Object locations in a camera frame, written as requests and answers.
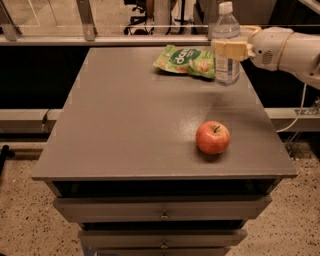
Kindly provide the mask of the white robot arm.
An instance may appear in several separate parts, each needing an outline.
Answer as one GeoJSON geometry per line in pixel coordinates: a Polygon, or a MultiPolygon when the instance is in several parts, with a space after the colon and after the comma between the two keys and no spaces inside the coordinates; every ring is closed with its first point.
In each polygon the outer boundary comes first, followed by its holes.
{"type": "Polygon", "coordinates": [[[241,26],[235,34],[209,32],[213,50],[224,57],[249,59],[256,67],[292,74],[301,82],[320,89],[320,36],[283,27],[241,26]]]}

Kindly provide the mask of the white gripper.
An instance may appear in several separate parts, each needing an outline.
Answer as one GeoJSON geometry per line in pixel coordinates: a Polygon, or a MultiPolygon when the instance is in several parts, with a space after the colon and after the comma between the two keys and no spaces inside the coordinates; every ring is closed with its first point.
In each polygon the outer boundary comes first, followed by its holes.
{"type": "Polygon", "coordinates": [[[241,25],[240,37],[245,41],[214,39],[211,46],[216,54],[236,61],[250,58],[258,68],[276,71],[284,46],[288,38],[294,33],[292,29],[241,25]]]}

